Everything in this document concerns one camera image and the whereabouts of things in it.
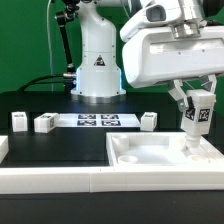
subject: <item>small white block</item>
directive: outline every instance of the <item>small white block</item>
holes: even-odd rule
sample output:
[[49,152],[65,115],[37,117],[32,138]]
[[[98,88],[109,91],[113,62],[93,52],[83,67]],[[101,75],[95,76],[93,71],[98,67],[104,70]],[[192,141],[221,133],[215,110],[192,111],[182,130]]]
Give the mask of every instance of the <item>small white block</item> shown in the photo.
[[12,129],[14,132],[27,131],[27,117],[25,112],[12,113]]
[[9,151],[8,137],[0,136],[0,163],[3,161]]
[[157,113],[145,112],[141,117],[141,131],[153,131],[157,125]]
[[34,119],[34,131],[40,133],[48,133],[56,127],[59,120],[57,113],[45,113]]

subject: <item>green wall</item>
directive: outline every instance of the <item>green wall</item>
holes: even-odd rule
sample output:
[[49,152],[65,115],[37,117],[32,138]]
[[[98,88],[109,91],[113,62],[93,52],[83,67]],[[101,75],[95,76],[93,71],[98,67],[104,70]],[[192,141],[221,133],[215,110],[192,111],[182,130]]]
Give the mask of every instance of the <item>green wall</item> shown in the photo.
[[[30,80],[50,75],[47,43],[46,13],[48,0],[0,1],[0,93],[15,91]],[[57,0],[51,6],[51,39],[54,74],[66,71],[66,61],[59,28],[54,20],[56,12],[63,10]],[[122,8],[100,8],[99,13],[112,21],[119,31],[127,21]],[[216,17],[224,23],[224,10]],[[75,66],[81,64],[81,30],[78,20],[67,25]],[[121,50],[123,42],[117,33],[117,64],[123,70]],[[166,86],[143,89],[131,88],[123,75],[123,87],[131,91],[167,92]],[[216,111],[224,114],[224,79],[219,78]],[[63,90],[63,85],[32,86],[29,90]]]

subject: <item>metal bracket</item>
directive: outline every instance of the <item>metal bracket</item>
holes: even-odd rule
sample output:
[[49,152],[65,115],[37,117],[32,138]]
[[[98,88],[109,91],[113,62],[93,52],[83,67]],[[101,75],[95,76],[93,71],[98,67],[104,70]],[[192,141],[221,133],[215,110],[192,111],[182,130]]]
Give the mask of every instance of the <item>metal bracket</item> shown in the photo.
[[168,84],[168,92],[177,101],[178,108],[181,112],[189,109],[188,97],[182,90],[182,80],[172,80]]
[[200,77],[201,86],[210,93],[215,93],[217,79],[215,75],[204,75]]

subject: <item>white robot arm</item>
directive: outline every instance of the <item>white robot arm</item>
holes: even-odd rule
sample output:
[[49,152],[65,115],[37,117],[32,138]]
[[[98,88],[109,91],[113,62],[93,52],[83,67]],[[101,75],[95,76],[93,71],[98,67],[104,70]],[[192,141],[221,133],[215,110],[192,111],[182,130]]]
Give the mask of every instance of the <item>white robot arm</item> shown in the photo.
[[[121,71],[116,64],[116,28],[96,10],[100,6],[121,6],[120,0],[62,1],[65,10],[57,13],[56,19],[66,53],[66,76],[74,76],[72,99],[88,103],[123,100],[126,92],[122,89]],[[82,64],[77,69],[72,63],[64,27],[74,17],[79,19],[82,30]]]
[[[139,1],[141,9],[120,34],[127,81],[134,87],[168,84],[183,112],[187,146],[208,134],[216,101],[216,75],[224,72],[224,28],[200,27],[197,0]],[[206,90],[182,90],[182,80],[199,78]]]

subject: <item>robot logo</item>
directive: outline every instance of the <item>robot logo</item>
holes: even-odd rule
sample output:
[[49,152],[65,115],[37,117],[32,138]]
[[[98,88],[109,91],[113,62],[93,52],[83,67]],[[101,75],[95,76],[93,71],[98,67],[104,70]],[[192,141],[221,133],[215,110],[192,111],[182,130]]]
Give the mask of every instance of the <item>robot logo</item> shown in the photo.
[[96,62],[94,63],[94,65],[95,65],[95,66],[105,66],[105,63],[104,63],[103,58],[102,58],[101,55],[97,58],[97,60],[96,60]]

